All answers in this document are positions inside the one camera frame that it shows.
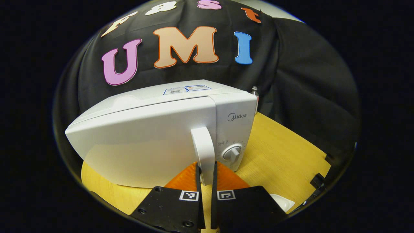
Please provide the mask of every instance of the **orange gripper pad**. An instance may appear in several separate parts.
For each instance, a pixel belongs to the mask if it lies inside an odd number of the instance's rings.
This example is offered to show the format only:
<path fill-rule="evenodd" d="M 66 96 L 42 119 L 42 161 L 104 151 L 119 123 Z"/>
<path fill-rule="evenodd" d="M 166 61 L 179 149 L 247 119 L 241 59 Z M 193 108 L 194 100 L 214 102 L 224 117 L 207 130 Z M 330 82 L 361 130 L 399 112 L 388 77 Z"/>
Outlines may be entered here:
<path fill-rule="evenodd" d="M 248 188 L 248 185 L 230 168 L 220 162 L 217 162 L 217 190 L 233 190 Z"/>
<path fill-rule="evenodd" d="M 195 182 L 195 167 L 197 162 L 192 163 L 190 166 L 182 170 L 176 175 L 168 184 L 164 187 L 170 189 L 180 189 L 186 191 L 197 191 L 197 184 Z"/>

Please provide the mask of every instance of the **peach letter m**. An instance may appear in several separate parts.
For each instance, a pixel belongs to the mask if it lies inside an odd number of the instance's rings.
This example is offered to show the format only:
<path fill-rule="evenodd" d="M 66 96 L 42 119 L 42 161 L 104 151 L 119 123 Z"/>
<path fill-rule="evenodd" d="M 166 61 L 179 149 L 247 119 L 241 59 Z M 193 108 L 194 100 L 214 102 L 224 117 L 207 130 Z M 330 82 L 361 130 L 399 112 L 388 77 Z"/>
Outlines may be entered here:
<path fill-rule="evenodd" d="M 213 27 L 197 27 L 189 38 L 176 27 L 164 27 L 154 31 L 159 38 L 159 59 L 154 63 L 156 68 L 166 68 L 177 63 L 177 59 L 171 55 L 174 49 L 183 63 L 190 60 L 191 54 L 197 47 L 197 54 L 193 60 L 197 63 L 213 63 L 219 60 L 214 53 L 214 33 L 217 30 Z"/>

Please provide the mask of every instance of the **pink letter u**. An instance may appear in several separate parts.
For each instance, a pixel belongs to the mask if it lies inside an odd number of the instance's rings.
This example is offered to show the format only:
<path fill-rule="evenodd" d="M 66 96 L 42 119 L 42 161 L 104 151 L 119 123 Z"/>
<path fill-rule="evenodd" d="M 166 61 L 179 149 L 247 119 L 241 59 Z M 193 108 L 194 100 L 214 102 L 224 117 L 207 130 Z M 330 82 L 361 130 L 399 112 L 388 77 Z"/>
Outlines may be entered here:
<path fill-rule="evenodd" d="M 118 49 L 113 49 L 102 56 L 103 75 L 108 84 L 121 85 L 134 77 L 138 69 L 137 47 L 141 41 L 141 39 L 136 39 L 124 45 L 123 48 L 127 51 L 127 68 L 123 73 L 118 74 L 115 71 L 115 54 L 118 53 Z"/>

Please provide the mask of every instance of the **wooden table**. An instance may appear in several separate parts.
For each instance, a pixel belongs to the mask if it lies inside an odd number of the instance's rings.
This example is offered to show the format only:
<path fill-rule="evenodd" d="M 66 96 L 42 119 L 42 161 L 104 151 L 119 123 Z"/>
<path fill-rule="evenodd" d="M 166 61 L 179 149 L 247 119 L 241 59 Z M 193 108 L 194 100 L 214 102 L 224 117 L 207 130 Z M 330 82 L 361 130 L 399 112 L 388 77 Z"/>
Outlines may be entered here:
<path fill-rule="evenodd" d="M 315 191 L 310 184 L 320 173 L 326 176 L 330 165 L 326 154 L 299 135 L 272 119 L 257 113 L 243 160 L 236 174 L 250 186 L 263 186 L 269 193 L 295 202 L 287 213 L 303 203 Z M 82 183 L 108 203 L 130 215 L 151 189 L 121 186 L 110 183 L 85 162 Z M 211 216 L 212 186 L 203 186 L 203 208 L 208 229 Z"/>

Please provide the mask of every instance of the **letter i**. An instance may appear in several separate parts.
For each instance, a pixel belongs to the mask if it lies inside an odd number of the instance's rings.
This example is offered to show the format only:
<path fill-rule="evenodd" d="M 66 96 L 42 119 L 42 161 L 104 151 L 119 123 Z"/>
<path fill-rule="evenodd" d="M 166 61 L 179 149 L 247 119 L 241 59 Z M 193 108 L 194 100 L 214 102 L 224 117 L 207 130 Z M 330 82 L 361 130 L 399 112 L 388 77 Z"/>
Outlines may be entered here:
<path fill-rule="evenodd" d="M 238 55 L 234 60 L 236 60 L 237 63 L 244 65 L 253 63 L 253 60 L 250 57 L 250 40 L 252 37 L 242 32 L 234 32 L 234 35 L 237 37 L 238 43 Z"/>

